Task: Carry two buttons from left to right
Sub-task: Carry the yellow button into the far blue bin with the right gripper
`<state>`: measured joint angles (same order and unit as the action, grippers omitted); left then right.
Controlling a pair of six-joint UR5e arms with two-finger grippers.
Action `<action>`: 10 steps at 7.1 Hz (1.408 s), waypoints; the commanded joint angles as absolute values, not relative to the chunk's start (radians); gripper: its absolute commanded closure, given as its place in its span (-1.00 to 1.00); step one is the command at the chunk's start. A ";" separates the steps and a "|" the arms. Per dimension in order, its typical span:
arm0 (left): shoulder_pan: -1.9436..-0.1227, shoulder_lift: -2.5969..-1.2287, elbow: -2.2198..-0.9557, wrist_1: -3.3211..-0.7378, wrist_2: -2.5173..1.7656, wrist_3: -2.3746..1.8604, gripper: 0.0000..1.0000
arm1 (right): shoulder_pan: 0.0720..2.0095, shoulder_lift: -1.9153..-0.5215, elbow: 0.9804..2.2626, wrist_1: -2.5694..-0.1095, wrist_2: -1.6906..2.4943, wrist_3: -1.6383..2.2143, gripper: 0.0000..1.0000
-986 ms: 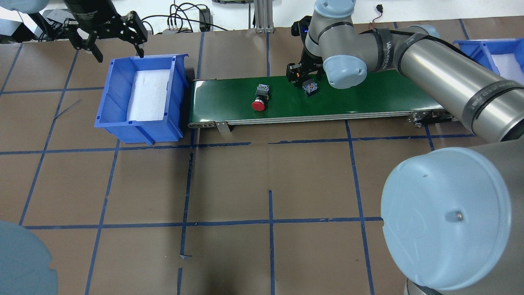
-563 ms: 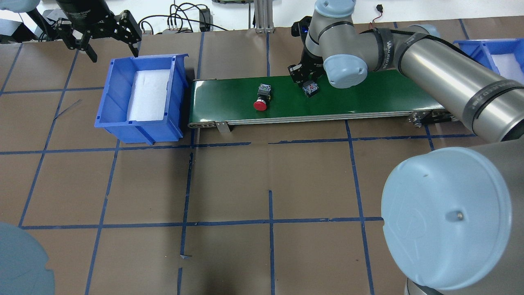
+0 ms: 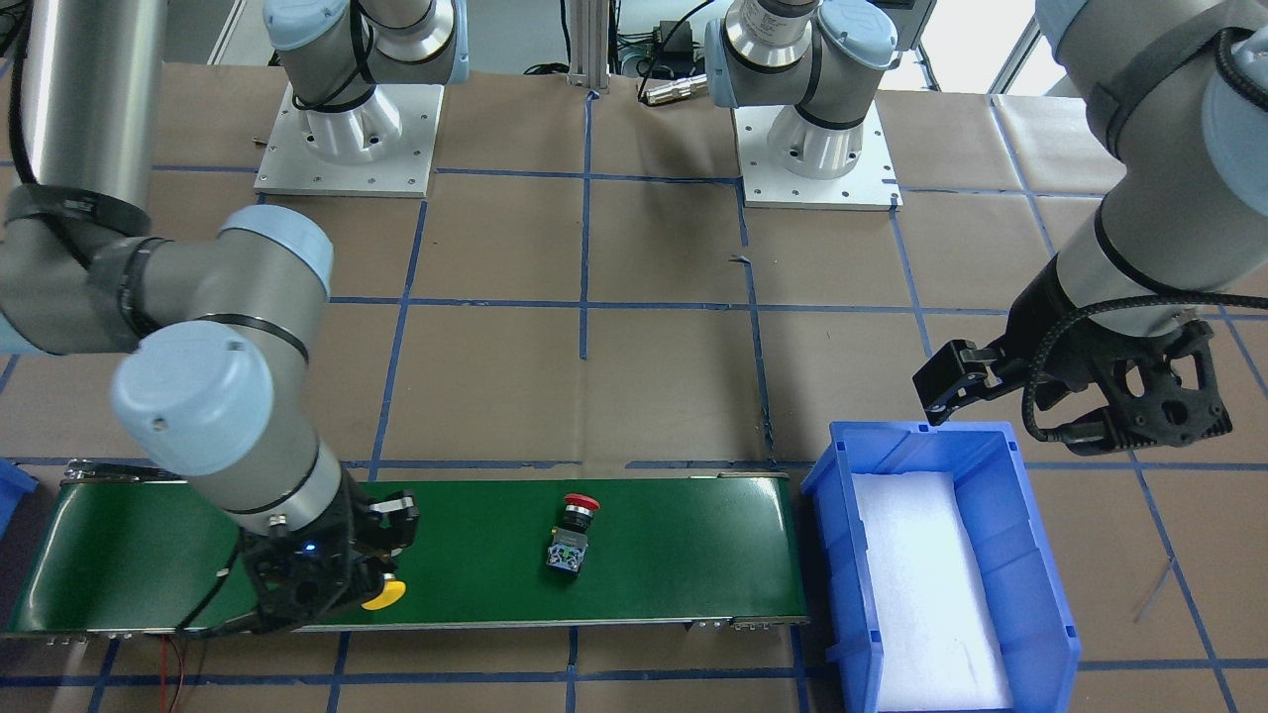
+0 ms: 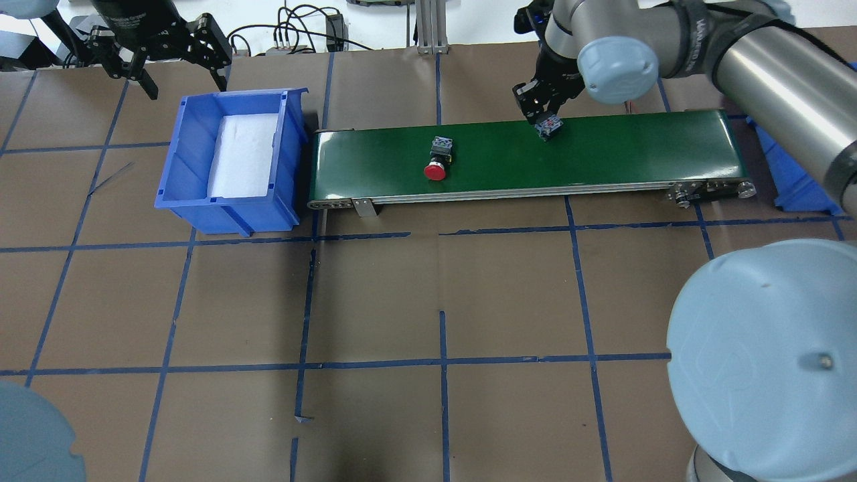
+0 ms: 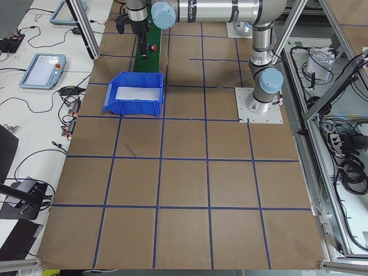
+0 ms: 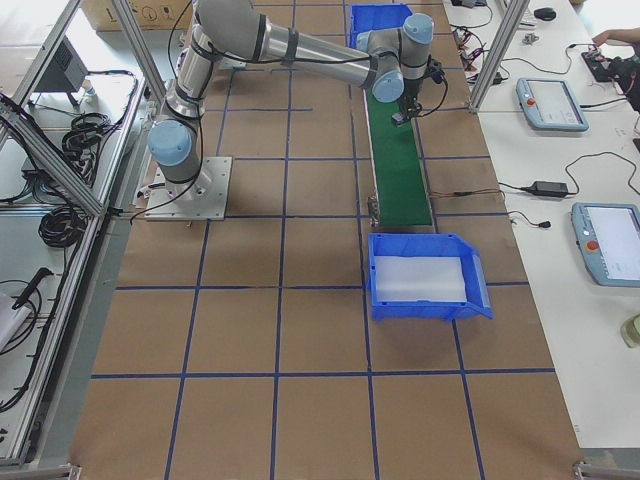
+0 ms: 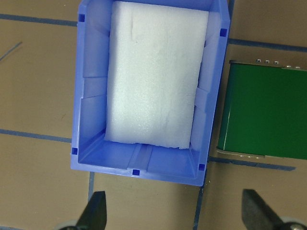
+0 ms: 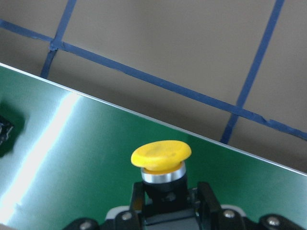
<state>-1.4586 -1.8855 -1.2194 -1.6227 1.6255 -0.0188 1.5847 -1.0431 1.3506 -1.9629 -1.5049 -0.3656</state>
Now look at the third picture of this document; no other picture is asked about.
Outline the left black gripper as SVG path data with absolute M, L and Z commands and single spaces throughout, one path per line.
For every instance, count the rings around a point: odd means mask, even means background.
M 1037 442 L 1077 455 L 1191 447 L 1232 430 L 1201 318 L 1175 321 L 1187 303 L 1227 304 L 1231 294 L 1172 291 L 1075 307 L 1047 263 L 1014 299 L 987 348 L 952 340 L 915 370 L 924 419 L 935 426 L 981 400 L 1022 392 Z

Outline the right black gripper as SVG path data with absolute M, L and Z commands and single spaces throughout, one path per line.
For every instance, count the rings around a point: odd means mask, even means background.
M 361 606 L 413 546 L 412 490 L 372 499 L 342 466 L 313 466 L 301 486 L 240 532 L 237 554 L 254 591 L 238 632 L 270 636 Z

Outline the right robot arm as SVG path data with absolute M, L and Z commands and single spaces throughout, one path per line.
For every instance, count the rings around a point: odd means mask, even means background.
M 372 499 L 306 417 L 333 247 L 281 206 L 172 241 L 146 212 L 162 1 L 29 1 L 15 23 L 3 351 L 122 354 L 110 403 L 158 468 L 237 527 L 254 609 L 203 638 L 313 624 L 406 592 L 408 490 Z

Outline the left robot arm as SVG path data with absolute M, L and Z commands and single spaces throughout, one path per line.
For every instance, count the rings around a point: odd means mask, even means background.
M 952 340 L 913 376 L 924 420 L 1019 392 L 1036 442 L 1077 455 L 1230 433 L 1200 306 L 1265 263 L 1265 4 L 1038 1 L 1090 132 L 1123 165 L 1096 213 L 1019 293 L 987 348 Z M 836 186 L 896 62 L 869 1 L 734 1 L 702 52 L 716 105 L 776 107 L 770 167 Z

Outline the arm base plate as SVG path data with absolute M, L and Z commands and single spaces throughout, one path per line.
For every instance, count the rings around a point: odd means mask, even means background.
M 794 107 L 732 112 L 744 204 L 888 211 L 904 204 L 876 103 L 861 126 L 810 126 Z
M 270 195 L 425 198 L 441 85 L 378 85 L 366 104 L 298 110 L 290 89 L 268 136 L 255 188 Z

